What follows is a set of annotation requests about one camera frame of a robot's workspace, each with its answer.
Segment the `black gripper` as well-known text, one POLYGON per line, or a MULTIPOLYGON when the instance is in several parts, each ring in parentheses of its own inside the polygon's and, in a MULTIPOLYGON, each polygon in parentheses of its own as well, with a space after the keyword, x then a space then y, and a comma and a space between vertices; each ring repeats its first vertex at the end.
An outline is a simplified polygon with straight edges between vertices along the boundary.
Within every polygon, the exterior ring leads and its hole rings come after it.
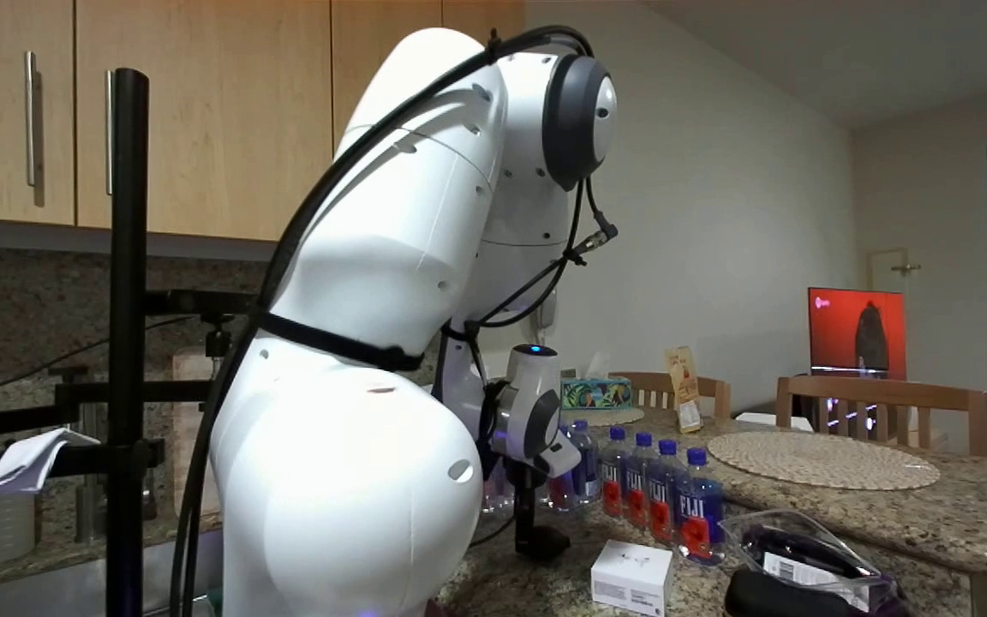
POLYGON ((536 520, 541 472, 527 461, 504 461, 508 483, 514 485, 514 550, 531 562, 555 562, 570 538, 536 520))

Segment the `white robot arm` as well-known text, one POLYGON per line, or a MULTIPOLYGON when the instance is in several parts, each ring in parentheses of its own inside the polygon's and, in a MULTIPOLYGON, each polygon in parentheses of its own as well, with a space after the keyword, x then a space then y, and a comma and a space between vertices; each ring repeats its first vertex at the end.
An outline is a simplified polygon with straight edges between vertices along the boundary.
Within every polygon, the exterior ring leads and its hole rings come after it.
POLYGON ((294 209, 214 397, 222 617, 420 617, 482 508, 475 328, 541 309, 616 92, 588 40, 405 34, 294 209), (436 388, 410 373, 436 339, 436 388))

